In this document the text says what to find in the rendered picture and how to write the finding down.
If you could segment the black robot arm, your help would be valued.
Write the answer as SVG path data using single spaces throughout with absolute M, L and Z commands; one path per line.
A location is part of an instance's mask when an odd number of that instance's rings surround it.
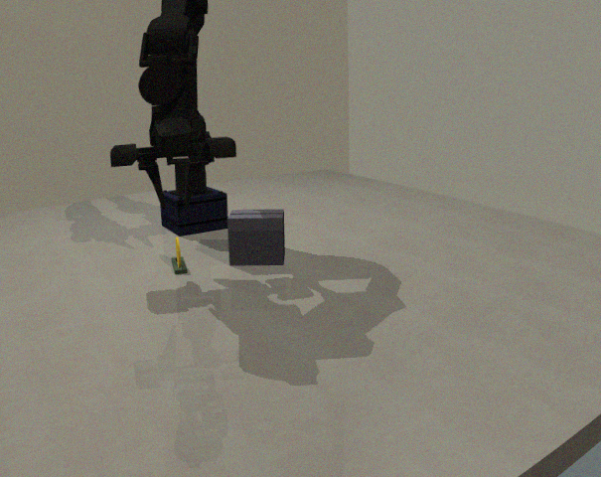
M 162 118 L 161 111 L 151 114 L 150 145 L 162 156 L 191 153 L 193 144 L 211 138 L 197 108 L 198 33 L 208 10 L 208 0 L 162 0 L 161 16 L 143 34 L 139 66 L 148 69 L 139 79 L 141 96 L 151 105 L 190 106 L 188 120 L 183 108 L 175 109 L 173 117 Z M 176 190 L 170 194 L 184 198 L 186 159 L 167 157 L 176 174 Z

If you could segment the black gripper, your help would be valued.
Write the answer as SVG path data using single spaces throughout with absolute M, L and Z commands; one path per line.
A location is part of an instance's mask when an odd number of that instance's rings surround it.
M 183 108 L 187 120 L 190 118 L 190 106 L 188 103 L 152 106 L 152 113 L 161 111 L 162 118 L 173 117 L 177 108 Z M 110 151 L 110 162 L 112 167 L 132 166 L 137 160 L 139 170 L 146 170 L 160 200 L 161 208 L 165 210 L 162 183 L 158 164 L 155 161 L 157 158 L 185 157 L 188 155 L 189 159 L 186 159 L 185 176 L 185 208 L 188 208 L 197 175 L 203 166 L 209 165 L 209 161 L 207 160 L 207 157 L 209 157 L 208 154 L 213 155 L 216 159 L 236 156 L 235 142 L 227 136 L 222 138 L 206 138 L 206 143 L 195 143 L 193 144 L 193 149 L 193 152 L 187 154 L 178 153 L 172 156 L 162 156 L 156 145 L 144 148 L 136 148 L 136 143 L 114 145 Z

